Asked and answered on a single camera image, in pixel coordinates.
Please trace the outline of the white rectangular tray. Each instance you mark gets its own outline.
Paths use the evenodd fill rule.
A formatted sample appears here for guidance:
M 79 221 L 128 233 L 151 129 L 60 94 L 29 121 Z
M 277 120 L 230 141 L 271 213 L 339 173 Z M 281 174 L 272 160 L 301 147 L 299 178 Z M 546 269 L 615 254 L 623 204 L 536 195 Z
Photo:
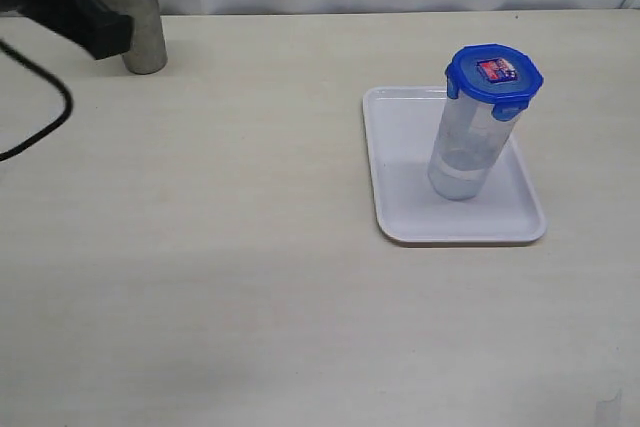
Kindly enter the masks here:
M 439 196 L 427 163 L 442 115 L 442 87 L 375 87 L 362 99 L 375 215 L 404 246 L 516 246 L 540 240 L 547 220 L 514 138 L 479 195 Z

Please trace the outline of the stainless steel cup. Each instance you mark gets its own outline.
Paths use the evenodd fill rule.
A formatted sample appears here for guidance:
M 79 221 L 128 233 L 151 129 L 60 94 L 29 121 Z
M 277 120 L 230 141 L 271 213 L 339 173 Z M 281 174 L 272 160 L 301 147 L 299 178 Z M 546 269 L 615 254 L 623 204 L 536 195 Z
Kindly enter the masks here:
M 159 72 L 168 61 L 159 0 L 102 0 L 133 20 L 130 49 L 122 55 L 127 70 L 137 75 Z

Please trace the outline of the clear plastic container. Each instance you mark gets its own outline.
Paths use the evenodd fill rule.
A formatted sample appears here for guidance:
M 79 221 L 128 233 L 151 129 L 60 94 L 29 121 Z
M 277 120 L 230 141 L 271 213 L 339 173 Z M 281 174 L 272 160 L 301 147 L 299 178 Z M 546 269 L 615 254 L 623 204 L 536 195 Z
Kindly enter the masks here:
M 454 201 L 479 194 L 521 113 L 507 119 L 494 106 L 464 92 L 448 98 L 429 161 L 428 179 L 440 196 Z

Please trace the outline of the blue plastic lid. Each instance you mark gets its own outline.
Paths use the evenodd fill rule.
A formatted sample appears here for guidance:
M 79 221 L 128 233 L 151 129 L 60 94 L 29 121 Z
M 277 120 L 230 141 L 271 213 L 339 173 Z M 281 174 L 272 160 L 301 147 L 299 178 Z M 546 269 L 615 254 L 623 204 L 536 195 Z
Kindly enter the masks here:
M 500 44 L 466 46 L 445 70 L 447 97 L 467 97 L 492 107 L 492 116 L 508 122 L 529 107 L 544 78 L 522 52 Z

